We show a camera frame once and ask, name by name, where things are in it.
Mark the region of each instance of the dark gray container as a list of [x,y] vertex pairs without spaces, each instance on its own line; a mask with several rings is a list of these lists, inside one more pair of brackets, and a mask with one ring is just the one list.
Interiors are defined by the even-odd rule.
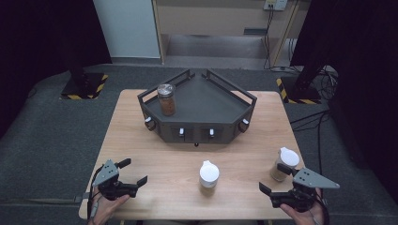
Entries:
[[[176,112],[161,113],[158,96],[144,101],[158,85],[138,95],[146,127],[167,143],[230,143],[249,128],[257,97],[212,70],[195,76],[187,69],[162,83],[176,87]],[[234,94],[238,91],[247,99]]]

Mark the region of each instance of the silver lid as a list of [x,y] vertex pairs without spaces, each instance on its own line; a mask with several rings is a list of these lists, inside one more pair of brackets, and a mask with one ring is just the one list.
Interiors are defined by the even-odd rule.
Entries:
[[169,83],[164,83],[158,86],[158,94],[160,98],[168,98],[174,94],[175,87]]

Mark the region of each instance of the yellow and black hazard tape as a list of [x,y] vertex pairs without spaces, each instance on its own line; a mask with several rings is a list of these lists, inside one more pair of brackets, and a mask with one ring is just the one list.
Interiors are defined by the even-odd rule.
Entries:
[[73,100],[80,100],[80,99],[95,99],[100,95],[100,91],[103,89],[103,85],[105,84],[106,80],[108,79],[108,75],[104,74],[102,79],[97,87],[96,93],[92,95],[61,95],[62,99],[73,99]]
[[284,103],[294,103],[294,104],[322,104],[321,100],[318,99],[291,99],[286,93],[286,90],[284,89],[282,80],[278,78],[276,80],[276,83],[278,84],[279,91],[281,92],[282,100]]

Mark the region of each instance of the power outlet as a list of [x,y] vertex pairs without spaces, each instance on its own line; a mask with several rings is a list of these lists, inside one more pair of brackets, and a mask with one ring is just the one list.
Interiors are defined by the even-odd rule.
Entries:
[[283,11],[286,8],[288,0],[266,0],[264,4],[264,10],[271,10],[271,7],[275,11]]

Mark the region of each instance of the person's arm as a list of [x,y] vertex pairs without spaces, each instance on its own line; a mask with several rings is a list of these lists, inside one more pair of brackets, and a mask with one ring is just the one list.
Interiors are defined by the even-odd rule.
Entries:
[[99,193],[93,199],[93,206],[91,211],[96,211],[92,218],[88,218],[89,225],[103,225],[114,214],[114,211],[130,198],[129,195],[124,195],[114,201],[109,201]]
[[315,202],[314,206],[307,212],[299,213],[287,204],[281,204],[281,209],[290,216],[297,225],[323,225],[324,214],[322,206]]

